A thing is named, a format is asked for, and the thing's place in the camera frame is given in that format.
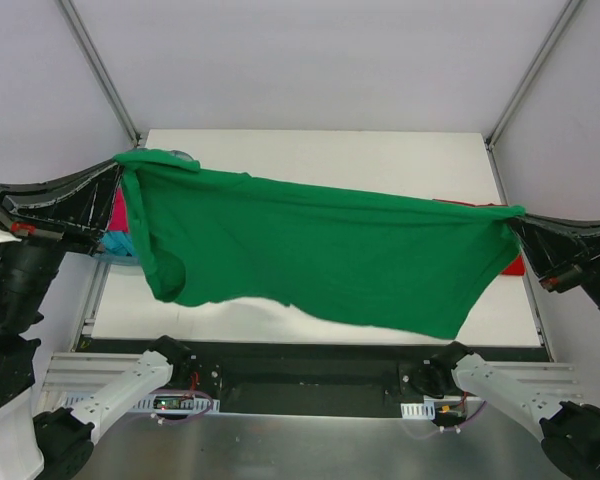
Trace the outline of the green t shirt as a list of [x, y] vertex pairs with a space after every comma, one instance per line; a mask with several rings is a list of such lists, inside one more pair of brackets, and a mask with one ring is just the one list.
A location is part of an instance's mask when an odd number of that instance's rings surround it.
[[159, 150], [115, 157], [155, 299], [263, 298], [356, 326], [457, 336], [518, 257], [520, 206], [469, 206], [210, 170]]

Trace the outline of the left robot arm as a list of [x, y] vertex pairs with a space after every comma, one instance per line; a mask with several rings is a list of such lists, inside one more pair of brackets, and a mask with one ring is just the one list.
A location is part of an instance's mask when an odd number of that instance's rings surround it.
[[70, 253], [91, 255], [110, 223], [114, 161], [55, 180], [0, 183], [0, 479], [71, 479], [104, 434], [141, 400], [191, 377], [186, 346], [161, 336], [106, 384], [80, 397], [37, 392], [40, 341], [27, 337]]

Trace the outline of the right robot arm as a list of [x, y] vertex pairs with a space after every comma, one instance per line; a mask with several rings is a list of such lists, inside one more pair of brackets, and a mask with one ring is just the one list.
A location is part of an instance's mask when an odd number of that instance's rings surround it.
[[[600, 311], [600, 220], [526, 214], [508, 224], [545, 290], [579, 287]], [[457, 389], [477, 395], [530, 432], [564, 475], [600, 479], [600, 408], [546, 395], [492, 368], [459, 342], [445, 346], [429, 367], [436, 395]]]

